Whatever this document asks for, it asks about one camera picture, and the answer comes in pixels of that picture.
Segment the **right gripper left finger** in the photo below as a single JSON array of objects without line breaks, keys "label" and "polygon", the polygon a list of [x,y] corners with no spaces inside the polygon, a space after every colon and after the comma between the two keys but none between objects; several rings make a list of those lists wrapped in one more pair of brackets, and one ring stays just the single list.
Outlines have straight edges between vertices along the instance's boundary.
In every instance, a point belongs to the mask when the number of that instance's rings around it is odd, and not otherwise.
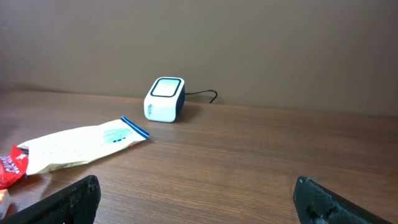
[{"label": "right gripper left finger", "polygon": [[1,220],[2,224],[93,224],[101,199],[98,178],[88,175]]}]

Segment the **red snack bag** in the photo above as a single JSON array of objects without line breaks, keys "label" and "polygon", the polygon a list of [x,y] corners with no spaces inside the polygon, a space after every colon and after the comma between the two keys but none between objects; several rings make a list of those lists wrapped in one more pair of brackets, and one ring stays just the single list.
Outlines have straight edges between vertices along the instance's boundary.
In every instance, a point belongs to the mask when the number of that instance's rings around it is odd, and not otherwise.
[{"label": "red snack bag", "polygon": [[1,156],[1,190],[9,188],[24,176],[28,163],[28,155],[16,145],[8,155]]}]

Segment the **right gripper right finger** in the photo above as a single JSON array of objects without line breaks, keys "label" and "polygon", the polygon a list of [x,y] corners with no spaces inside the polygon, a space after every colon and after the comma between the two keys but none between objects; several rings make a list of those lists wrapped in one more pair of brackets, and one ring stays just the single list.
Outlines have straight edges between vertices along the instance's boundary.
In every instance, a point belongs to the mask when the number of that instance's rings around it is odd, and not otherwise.
[{"label": "right gripper right finger", "polygon": [[391,224],[309,177],[298,177],[293,201],[301,224]]}]

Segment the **cream snack pouch blue seal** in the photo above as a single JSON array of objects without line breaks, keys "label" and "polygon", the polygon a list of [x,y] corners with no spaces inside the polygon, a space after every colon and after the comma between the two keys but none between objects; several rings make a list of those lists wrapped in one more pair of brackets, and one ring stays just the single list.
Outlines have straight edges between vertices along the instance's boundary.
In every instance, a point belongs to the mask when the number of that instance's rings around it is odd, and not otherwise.
[{"label": "cream snack pouch blue seal", "polygon": [[125,116],[95,126],[68,129],[17,147],[28,153],[26,174],[36,175],[91,163],[148,139],[149,133]]}]

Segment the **orange tissue pack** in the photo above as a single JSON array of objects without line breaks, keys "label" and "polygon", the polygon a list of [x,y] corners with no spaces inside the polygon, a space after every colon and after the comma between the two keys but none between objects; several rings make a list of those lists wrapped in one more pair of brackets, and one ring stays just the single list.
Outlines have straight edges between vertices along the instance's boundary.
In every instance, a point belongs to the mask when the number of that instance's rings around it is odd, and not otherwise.
[{"label": "orange tissue pack", "polygon": [[2,220],[11,204],[11,197],[7,189],[0,190],[0,219]]}]

